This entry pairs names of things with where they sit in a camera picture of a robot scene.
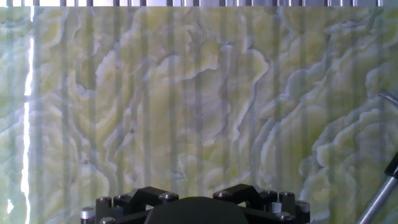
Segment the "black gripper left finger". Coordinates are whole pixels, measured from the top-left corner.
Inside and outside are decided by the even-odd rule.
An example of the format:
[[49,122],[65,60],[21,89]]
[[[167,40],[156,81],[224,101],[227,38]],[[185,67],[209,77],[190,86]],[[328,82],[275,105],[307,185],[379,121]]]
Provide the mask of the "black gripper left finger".
[[81,209],[80,223],[144,223],[149,214],[147,206],[156,207],[178,199],[174,192],[154,187],[134,188],[126,194],[97,198],[93,207]]

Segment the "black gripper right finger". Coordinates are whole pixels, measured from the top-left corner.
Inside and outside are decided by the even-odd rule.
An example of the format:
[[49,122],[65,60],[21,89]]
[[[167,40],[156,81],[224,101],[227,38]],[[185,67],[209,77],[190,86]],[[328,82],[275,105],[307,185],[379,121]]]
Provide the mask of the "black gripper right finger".
[[310,203],[297,200],[293,192],[238,184],[213,193],[213,198],[235,205],[244,203],[242,211],[249,223],[310,223]]

